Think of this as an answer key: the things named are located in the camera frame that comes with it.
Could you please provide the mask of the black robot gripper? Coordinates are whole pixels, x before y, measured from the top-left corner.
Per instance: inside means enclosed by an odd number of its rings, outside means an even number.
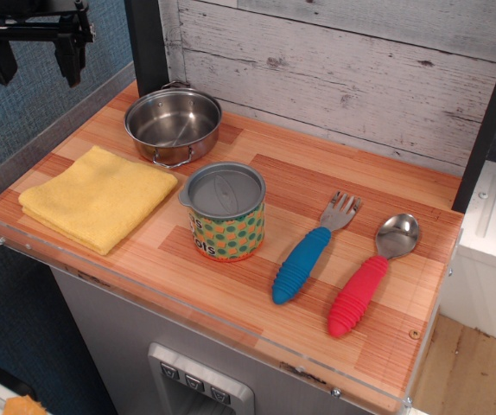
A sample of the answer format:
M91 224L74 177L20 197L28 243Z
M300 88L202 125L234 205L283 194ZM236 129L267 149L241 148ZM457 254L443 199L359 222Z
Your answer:
M57 40L61 75L70 87L77 86L86 65L85 43L95 36L88 10L87 1L0 1L0 84L7 86L18 68L10 41Z

